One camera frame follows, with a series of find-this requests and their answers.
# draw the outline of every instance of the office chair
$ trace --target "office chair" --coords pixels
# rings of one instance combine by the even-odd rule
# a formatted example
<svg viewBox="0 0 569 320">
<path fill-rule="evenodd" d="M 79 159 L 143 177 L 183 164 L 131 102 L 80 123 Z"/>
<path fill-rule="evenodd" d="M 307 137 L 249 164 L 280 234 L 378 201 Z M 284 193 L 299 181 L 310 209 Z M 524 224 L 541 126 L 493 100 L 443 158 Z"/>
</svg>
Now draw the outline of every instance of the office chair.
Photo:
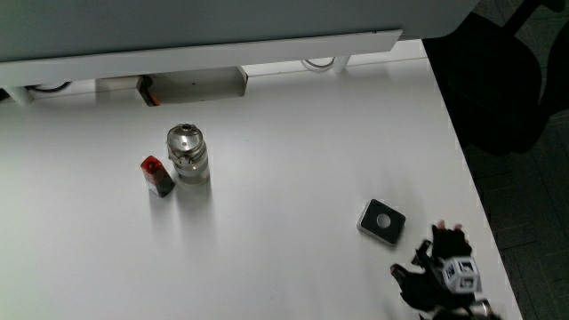
<svg viewBox="0 0 569 320">
<path fill-rule="evenodd" d="M 471 143 L 495 156 L 524 153 L 539 139 L 549 116 L 569 107 L 558 103 L 564 96 L 567 26 L 549 54 L 553 74 L 541 104 L 540 65 L 515 37 L 540 4 L 555 12 L 565 6 L 563 0 L 524 0 L 503 28 L 471 13 L 449 36 L 423 40 L 463 147 Z"/>
</svg>

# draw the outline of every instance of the gray floor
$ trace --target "gray floor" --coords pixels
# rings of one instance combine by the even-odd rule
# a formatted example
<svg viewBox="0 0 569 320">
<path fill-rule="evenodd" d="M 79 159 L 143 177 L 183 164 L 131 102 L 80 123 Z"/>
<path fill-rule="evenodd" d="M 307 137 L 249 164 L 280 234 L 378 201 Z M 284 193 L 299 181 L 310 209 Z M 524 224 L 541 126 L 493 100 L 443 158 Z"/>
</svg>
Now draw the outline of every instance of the gray floor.
<svg viewBox="0 0 569 320">
<path fill-rule="evenodd" d="M 521 2 L 482 0 L 474 12 L 503 26 Z M 517 33 L 544 84 L 549 49 L 568 20 L 569 0 L 561 13 L 541 6 Z M 569 319 L 569 111 L 551 117 L 523 155 L 463 151 L 524 319 Z"/>
</svg>

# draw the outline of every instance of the red lighter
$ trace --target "red lighter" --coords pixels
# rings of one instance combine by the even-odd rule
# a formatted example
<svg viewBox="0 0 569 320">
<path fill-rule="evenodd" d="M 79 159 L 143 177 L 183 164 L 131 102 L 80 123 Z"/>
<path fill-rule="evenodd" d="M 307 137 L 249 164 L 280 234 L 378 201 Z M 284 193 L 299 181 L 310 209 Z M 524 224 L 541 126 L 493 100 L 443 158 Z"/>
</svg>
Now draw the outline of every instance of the red lighter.
<svg viewBox="0 0 569 320">
<path fill-rule="evenodd" d="M 174 181 L 166 169 L 162 166 L 160 160 L 149 156 L 140 165 L 144 172 L 144 178 L 148 183 L 148 189 L 154 192 L 157 196 L 165 197 L 174 188 Z"/>
</svg>

